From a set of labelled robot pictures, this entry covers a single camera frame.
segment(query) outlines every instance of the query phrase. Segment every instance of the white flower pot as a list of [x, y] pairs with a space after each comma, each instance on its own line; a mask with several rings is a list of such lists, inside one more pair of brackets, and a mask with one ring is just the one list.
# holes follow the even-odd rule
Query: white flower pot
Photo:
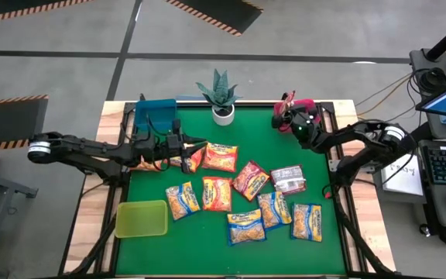
[[220, 126], [230, 125], [230, 123], [232, 123], [232, 121], [235, 117], [235, 106], [234, 105], [232, 105], [232, 113], [230, 113], [227, 116], [219, 116], [218, 114], [216, 114], [214, 107], [211, 107], [211, 110], [213, 111], [213, 120], [216, 122], [216, 124], [218, 124]]

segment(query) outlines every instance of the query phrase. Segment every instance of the ramen noodle packet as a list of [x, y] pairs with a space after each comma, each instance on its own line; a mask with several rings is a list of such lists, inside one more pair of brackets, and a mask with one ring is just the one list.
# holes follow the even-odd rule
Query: ramen noodle packet
[[[158, 160], [155, 162], [156, 166], [161, 170], [163, 167], [161, 167], [162, 160]], [[140, 164], [137, 167], [130, 167], [130, 170], [132, 171], [159, 171], [154, 167], [154, 164], [147, 163], [144, 161], [144, 158], [140, 157]]]
[[166, 196], [175, 221], [201, 210], [190, 181], [167, 188]]
[[233, 187], [251, 201], [268, 179], [269, 175], [256, 162], [250, 160], [233, 181]]
[[285, 197], [282, 192], [276, 191], [269, 194], [260, 194], [257, 196], [259, 207], [261, 208], [264, 229], [269, 231], [288, 225], [292, 222], [292, 216], [288, 211]]
[[266, 234], [261, 218], [261, 209], [239, 214], [227, 214], [228, 245], [247, 241], [264, 241]]
[[[189, 167], [190, 172], [195, 172], [202, 161], [202, 153], [204, 152], [204, 148], [199, 149], [196, 151], [190, 158], [187, 158], [185, 161], [187, 162], [187, 166]], [[180, 156], [178, 157], [172, 157], [170, 158], [170, 164], [172, 166], [182, 167], [182, 158]]]
[[275, 189], [284, 195], [306, 191], [306, 179], [300, 165], [272, 170], [269, 175]]
[[235, 172], [237, 165], [237, 146], [208, 143], [203, 168]]
[[209, 211], [232, 211], [232, 179], [223, 177], [202, 178], [202, 209]]
[[293, 239], [307, 239], [321, 242], [321, 205], [293, 205]]

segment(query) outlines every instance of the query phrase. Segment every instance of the potted plant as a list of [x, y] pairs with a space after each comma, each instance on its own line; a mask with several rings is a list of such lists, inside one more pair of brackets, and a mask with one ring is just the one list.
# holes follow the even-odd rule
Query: potted plant
[[214, 69], [213, 90], [207, 89], [203, 84], [196, 82], [202, 95], [212, 104], [213, 120], [220, 126], [226, 126], [232, 123], [235, 117], [235, 106], [233, 103], [239, 96], [235, 96], [234, 90], [237, 86], [228, 88], [228, 77], [226, 71], [220, 75], [218, 70]]

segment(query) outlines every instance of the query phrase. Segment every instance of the blue plastic bin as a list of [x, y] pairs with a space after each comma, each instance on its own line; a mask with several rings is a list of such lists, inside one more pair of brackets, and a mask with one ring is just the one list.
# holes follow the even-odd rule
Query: blue plastic bin
[[149, 127], [147, 116], [156, 130], [166, 133], [171, 130], [172, 121], [177, 117], [177, 101], [175, 99], [138, 101], [135, 125], [141, 131], [147, 131]]

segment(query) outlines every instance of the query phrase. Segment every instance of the white paper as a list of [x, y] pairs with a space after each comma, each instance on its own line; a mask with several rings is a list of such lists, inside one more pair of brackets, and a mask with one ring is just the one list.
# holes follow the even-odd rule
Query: white paper
[[[395, 174], [395, 172], [402, 167], [407, 160], [409, 160], [410, 154], [402, 156], [400, 159], [386, 166], [381, 171], [382, 181], [385, 181], [388, 177]], [[383, 185], [383, 190], [395, 191], [399, 193], [407, 193], [412, 195], [423, 195], [423, 187], [421, 185], [421, 179], [419, 175], [419, 165], [417, 163], [417, 156], [414, 155], [412, 160], [396, 174], [392, 179]]]

